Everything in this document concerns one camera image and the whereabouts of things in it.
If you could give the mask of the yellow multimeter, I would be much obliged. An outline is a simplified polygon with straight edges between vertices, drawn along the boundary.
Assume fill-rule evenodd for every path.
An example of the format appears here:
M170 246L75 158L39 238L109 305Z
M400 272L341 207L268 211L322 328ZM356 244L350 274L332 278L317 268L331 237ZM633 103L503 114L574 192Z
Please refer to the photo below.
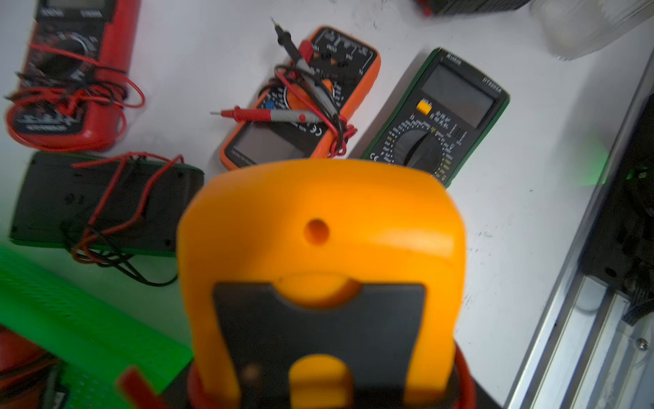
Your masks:
M208 182L178 226L195 408L472 408L463 219L420 170L293 160Z

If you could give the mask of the orange black multimeter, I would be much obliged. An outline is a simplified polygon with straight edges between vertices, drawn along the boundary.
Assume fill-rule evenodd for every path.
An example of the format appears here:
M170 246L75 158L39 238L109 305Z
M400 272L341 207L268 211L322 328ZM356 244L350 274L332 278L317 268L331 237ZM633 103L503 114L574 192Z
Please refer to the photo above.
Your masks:
M352 116L380 72L376 49L333 27L299 44L281 25L274 29L289 60L274 67L251 107L218 113L238 124L219 150L227 170L344 156L358 131Z

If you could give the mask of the dark green multimeter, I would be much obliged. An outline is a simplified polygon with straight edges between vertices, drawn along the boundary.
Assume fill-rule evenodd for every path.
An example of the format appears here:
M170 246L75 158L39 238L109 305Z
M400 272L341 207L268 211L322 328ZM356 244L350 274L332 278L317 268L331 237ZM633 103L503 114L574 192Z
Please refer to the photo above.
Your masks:
M449 187L509 102L485 73L435 49L359 158L421 170Z

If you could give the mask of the green plastic basket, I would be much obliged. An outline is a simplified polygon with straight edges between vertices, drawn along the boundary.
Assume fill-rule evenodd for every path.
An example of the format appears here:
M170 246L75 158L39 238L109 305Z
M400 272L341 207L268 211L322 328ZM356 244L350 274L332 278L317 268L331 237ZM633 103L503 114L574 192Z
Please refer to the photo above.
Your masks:
M116 388L126 369L161 393L192 360L189 348L7 248L1 323L63 361L65 408L127 408Z

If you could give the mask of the red multimeter with leads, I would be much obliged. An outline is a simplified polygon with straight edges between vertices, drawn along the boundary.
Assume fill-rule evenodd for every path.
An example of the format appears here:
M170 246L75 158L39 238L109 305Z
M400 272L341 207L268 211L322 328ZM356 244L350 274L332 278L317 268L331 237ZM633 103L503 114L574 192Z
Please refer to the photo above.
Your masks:
M61 360L1 327L1 407L52 408Z

